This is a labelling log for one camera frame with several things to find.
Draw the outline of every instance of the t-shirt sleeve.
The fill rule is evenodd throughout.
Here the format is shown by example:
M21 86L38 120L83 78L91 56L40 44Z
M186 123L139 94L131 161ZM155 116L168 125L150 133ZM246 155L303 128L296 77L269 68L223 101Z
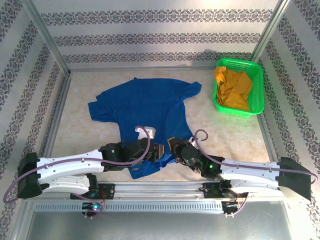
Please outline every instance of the t-shirt sleeve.
M113 111L110 106L105 105L101 106L98 101L89 102L89 112L91 119L99 122L113 122L116 123L116 120L113 115Z
M191 84L186 82L181 84L179 82L179 84L175 86L175 92L179 96L179 98L182 100L191 98L197 95L198 93L200 93L200 91L201 91L201 84L198 83L197 81Z

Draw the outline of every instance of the wall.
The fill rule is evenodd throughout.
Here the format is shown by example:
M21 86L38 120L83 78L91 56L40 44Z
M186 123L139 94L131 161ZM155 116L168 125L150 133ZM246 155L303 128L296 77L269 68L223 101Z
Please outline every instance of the wall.
M278 0L34 0L70 69L248 59Z
M264 68L268 129L278 156L320 175L320 0L292 0L268 42ZM320 185L307 206L320 239Z
M0 196L29 152L39 152L62 71L19 0L0 0ZM21 202L0 203L0 240L10 239Z

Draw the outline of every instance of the blue t-shirt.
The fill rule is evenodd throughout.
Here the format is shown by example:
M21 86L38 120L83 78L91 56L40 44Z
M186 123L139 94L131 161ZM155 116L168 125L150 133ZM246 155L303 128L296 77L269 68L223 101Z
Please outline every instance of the blue t-shirt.
M135 78L102 92L88 104L92 120L119 125L122 142L138 139L137 125L155 128L153 142L164 145L157 162L143 161L138 170L129 169L133 179L148 176L173 162L168 139L189 139L184 99L197 95L198 82L188 83L169 78Z

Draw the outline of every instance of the marble surface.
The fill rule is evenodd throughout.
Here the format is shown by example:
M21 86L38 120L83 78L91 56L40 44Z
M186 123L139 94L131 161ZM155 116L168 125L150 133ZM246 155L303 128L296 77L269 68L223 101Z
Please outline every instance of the marble surface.
M208 132L201 143L210 155L238 161L269 162L266 146L256 116L233 116L216 111L212 102L213 70L150 70L76 72L73 74L51 157L82 154L107 143L120 141L119 127L112 122L92 121L88 103L101 92L133 78L172 78L202 84L201 92L184 100L187 123L194 133ZM133 180L128 169L97 174L99 181L197 181L198 174L181 164L171 163L159 172Z

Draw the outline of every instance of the green plastic basket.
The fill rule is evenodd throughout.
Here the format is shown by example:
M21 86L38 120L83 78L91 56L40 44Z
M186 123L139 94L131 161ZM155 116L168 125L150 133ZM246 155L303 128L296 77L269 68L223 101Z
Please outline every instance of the green plastic basket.
M250 117L251 115L257 115L262 113L265 108L265 97L264 97L264 74L261 66L252 61L239 60L234 58L221 58L216 63L216 67L225 66L235 72L245 71L245 73L252 80L252 90L248 96L249 108L251 111L245 111L235 109L231 107L221 106L217 103L217 81L214 81L213 89L213 103L216 110L225 114L232 114L241 117Z

